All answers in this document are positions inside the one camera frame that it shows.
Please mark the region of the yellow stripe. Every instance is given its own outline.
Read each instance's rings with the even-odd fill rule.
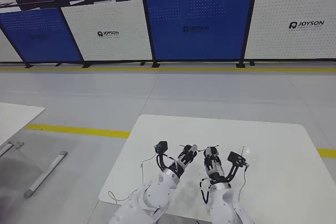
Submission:
[[[336,158],[336,150],[329,150],[327,148],[318,148],[321,157]]]
[[[25,129],[29,130],[45,130],[47,132],[61,132],[71,134],[85,134],[88,136],[105,136],[113,138],[128,138],[130,132],[120,130],[104,130],[93,128],[78,128],[68,126],[46,125],[46,124],[29,124]]]
[[[55,72],[84,72],[84,71],[211,71],[211,72],[227,72],[227,71],[240,71],[240,72],[336,72],[336,68],[209,68],[209,67],[160,67],[160,68],[151,68],[151,67],[110,67],[110,68],[0,68],[0,71],[55,71]]]
[[[130,134],[130,132],[125,132],[121,130],[104,130],[95,128],[79,128],[79,127],[68,127],[68,126],[46,125],[46,124],[29,124],[28,126],[26,126],[26,129],[45,130],[47,132],[61,132],[70,134],[85,134],[88,136],[104,136],[112,138],[128,138]],[[318,148],[318,152],[321,157],[336,158],[336,150]]]

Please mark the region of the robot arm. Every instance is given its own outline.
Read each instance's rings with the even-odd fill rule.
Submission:
[[[158,182],[150,181],[148,184],[141,186],[116,211],[109,224],[155,223],[168,209],[170,190],[176,189],[185,168],[194,160],[197,155],[197,146],[186,145],[178,156],[178,160],[168,167],[163,160],[164,156],[171,158],[164,154],[167,150],[167,142],[159,142],[155,145],[156,160],[161,169]]]
[[[216,147],[207,147],[204,150],[204,165],[211,185],[206,199],[203,190],[201,192],[205,204],[209,201],[209,193],[210,199],[213,201],[209,210],[212,224],[253,224],[254,222],[243,209],[240,202],[234,201],[234,192],[229,183],[235,177],[239,167],[245,166],[246,170],[249,164],[239,154],[230,152],[228,161],[232,162],[232,168],[225,177],[218,155],[219,152]]]

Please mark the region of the wire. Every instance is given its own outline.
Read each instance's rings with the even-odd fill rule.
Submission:
[[[152,156],[151,158],[149,158],[148,160],[143,160],[142,163],[141,163],[141,168],[142,168],[142,184],[144,184],[144,171],[143,171],[143,163],[144,162],[147,162],[151,159],[153,159],[155,156],[157,155],[157,153],[154,154],[154,156]]]
[[[246,184],[246,179],[245,179],[245,173],[246,173],[246,170],[248,169],[248,167],[245,167],[245,170],[244,170],[244,183],[243,185],[241,186],[240,190],[239,190],[239,196],[238,196],[238,200],[240,202],[240,194],[241,194],[241,191],[242,191],[242,188],[245,186]]]
[[[245,186],[246,184],[246,179],[245,179],[245,173],[246,173],[246,169],[244,171],[244,184],[241,186],[240,190],[239,190],[239,202],[240,202],[240,194],[241,194],[241,191],[242,191],[242,188]]]
[[[147,162],[147,161],[149,161],[149,160],[151,160],[151,159],[153,159],[156,155],[157,155],[157,154],[155,154],[154,156],[152,156],[152,157],[149,158],[148,160],[143,160],[143,161],[141,162],[141,168],[142,168],[142,184],[144,184],[143,163],[144,163],[144,162]],[[131,192],[125,199],[117,199],[116,196],[114,195],[114,193],[111,192],[110,190],[107,192],[107,194],[108,194],[108,197],[110,197],[112,200],[114,200],[114,201],[116,202],[116,205],[118,206],[118,202],[123,202],[123,201],[127,200],[127,199],[128,199],[134,192],[136,192],[136,191],[137,191],[137,189],[134,190],[134,191],[132,191],[132,192]]]
[[[157,166],[159,167],[159,169],[161,169],[161,171],[163,171],[163,168],[161,167],[161,165],[158,162],[158,157],[159,157],[159,155],[157,155],[157,157],[156,157]]]
[[[118,206],[118,202],[123,202],[123,201],[127,200],[136,191],[137,191],[137,189],[134,190],[134,191],[132,191],[125,199],[116,199],[116,196],[110,190],[107,192],[107,194],[108,194],[108,197],[110,197],[111,199],[115,200],[116,205]]]
[[[204,201],[205,204],[208,204],[208,201],[209,201],[209,191],[210,191],[211,185],[208,187],[207,198],[205,198],[205,196],[204,196],[204,191],[203,191],[203,189],[202,189],[202,183],[203,183],[205,180],[212,180],[212,179],[210,179],[210,178],[203,178],[203,179],[199,182],[199,189],[200,189],[200,192],[202,193],[203,201]]]

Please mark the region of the white desk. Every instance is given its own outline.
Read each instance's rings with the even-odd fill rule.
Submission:
[[[5,104],[0,102],[0,156],[13,146],[12,143],[8,143],[9,139],[29,124],[33,119],[39,116],[44,110],[45,108],[39,108],[36,106]],[[61,162],[66,154],[66,151],[62,151],[60,153],[60,155],[51,163],[49,169],[46,172],[43,172],[33,185],[25,192],[25,198],[30,198],[32,196],[35,190]]]
[[[19,130],[39,116],[45,108],[0,102],[0,148]]]
[[[141,115],[127,139],[105,185],[100,200],[114,203],[107,195],[125,198],[141,185],[140,164],[154,155],[153,145],[168,141],[166,154],[177,158],[178,145],[196,144],[199,150],[219,145],[227,174],[230,151],[251,154],[241,202],[256,224],[336,224],[336,186],[305,128],[298,124],[245,122],[173,116]],[[155,160],[144,163],[144,181],[157,180]],[[237,191],[243,169],[231,182]],[[198,183],[206,177],[199,153],[172,191],[167,213],[210,221]]]

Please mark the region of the table leg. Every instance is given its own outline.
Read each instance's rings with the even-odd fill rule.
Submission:
[[[67,155],[68,152],[62,151],[59,156],[51,163],[49,169],[42,173],[36,181],[32,184],[32,186],[24,193],[24,197],[30,198],[35,190],[40,186],[40,184],[48,177],[48,175],[54,170],[54,168],[61,162],[61,160]]]
[[[11,143],[6,143],[6,145],[4,145],[4,146],[0,149],[0,157],[1,157],[2,155],[4,155],[5,152],[7,152],[12,146],[13,146],[13,144],[11,144]]]

